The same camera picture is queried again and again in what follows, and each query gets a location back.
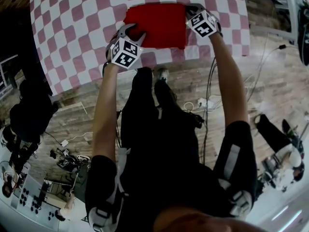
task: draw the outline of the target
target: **table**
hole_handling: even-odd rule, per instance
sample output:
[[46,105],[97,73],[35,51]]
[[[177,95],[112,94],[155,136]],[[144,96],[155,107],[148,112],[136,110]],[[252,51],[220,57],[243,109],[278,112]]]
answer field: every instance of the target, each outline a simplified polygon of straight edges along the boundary
[[[250,34],[244,0],[30,0],[39,59],[54,95],[102,77],[105,47],[123,25],[128,8],[149,2],[200,3],[220,19],[233,56],[249,55]],[[144,49],[131,67],[213,57],[210,40],[187,29],[184,50]]]

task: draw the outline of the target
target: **black shirt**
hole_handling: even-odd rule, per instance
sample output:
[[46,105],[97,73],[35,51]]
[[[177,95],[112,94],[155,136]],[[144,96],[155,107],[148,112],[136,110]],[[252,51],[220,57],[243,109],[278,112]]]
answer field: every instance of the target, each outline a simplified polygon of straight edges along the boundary
[[[188,162],[186,158],[163,154],[162,150],[157,153],[151,146],[143,154],[140,150],[135,154],[132,149],[121,175],[121,183],[129,197],[125,198],[116,231],[137,228],[152,231],[157,215],[174,205],[193,207],[216,217],[230,217],[229,197],[219,185],[218,178],[222,178],[220,165],[224,167],[222,162],[233,144],[240,147],[240,152],[229,181],[232,185],[235,183],[236,189],[247,190],[254,200],[256,164],[250,127],[242,121],[234,122],[226,129],[215,172],[200,163]],[[247,173],[241,173],[239,169],[246,166]],[[115,176],[116,165],[112,160],[104,156],[93,157],[85,198],[88,213],[111,195]],[[245,184],[238,184],[241,179]]]

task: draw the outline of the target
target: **white device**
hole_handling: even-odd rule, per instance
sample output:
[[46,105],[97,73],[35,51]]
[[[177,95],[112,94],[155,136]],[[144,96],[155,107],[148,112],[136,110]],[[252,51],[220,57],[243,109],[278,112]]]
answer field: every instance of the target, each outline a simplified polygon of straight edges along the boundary
[[62,141],[61,146],[65,147],[65,146],[68,145],[68,143],[69,143],[68,140],[65,139],[65,140]]
[[119,38],[118,41],[111,46],[112,63],[129,69],[143,52],[143,48],[133,44],[132,42]]
[[200,38],[208,37],[217,31],[214,19],[206,10],[203,10],[201,13],[188,20],[186,25],[188,25]]

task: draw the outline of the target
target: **black pants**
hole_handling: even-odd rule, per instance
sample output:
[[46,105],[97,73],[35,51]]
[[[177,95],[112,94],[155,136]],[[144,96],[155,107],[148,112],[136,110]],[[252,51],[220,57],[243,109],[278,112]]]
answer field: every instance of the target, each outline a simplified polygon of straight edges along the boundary
[[16,143],[12,147],[12,154],[9,161],[10,166],[12,166],[12,163],[14,163],[17,174],[21,173],[25,163],[29,160],[34,151],[38,149],[38,144],[32,143],[27,150],[20,152],[20,143],[21,139],[17,137]]
[[275,153],[291,143],[288,137],[274,126],[265,114],[261,115],[260,122],[256,127]]
[[122,147],[133,148],[140,155],[153,149],[166,158],[177,155],[198,162],[193,116],[177,105],[174,93],[164,81],[157,81],[154,88],[162,108],[161,119],[152,96],[152,71],[147,67],[138,69],[122,111]]

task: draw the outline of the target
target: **shoe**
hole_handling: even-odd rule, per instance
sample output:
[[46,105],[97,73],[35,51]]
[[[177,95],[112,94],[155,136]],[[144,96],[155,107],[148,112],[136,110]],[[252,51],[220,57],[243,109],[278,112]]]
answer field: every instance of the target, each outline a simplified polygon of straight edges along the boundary
[[83,155],[78,155],[76,157],[80,162],[89,162],[90,161],[90,157],[89,156],[83,156]]
[[168,78],[169,78],[169,71],[168,69],[165,68],[160,68],[158,70],[159,76],[158,76],[158,81],[164,81],[165,83],[168,82]]
[[285,135],[289,135],[290,133],[293,134],[292,128],[285,119],[282,121],[282,131]]
[[254,124],[257,125],[260,122],[260,119],[261,119],[261,115],[259,114],[254,118]]

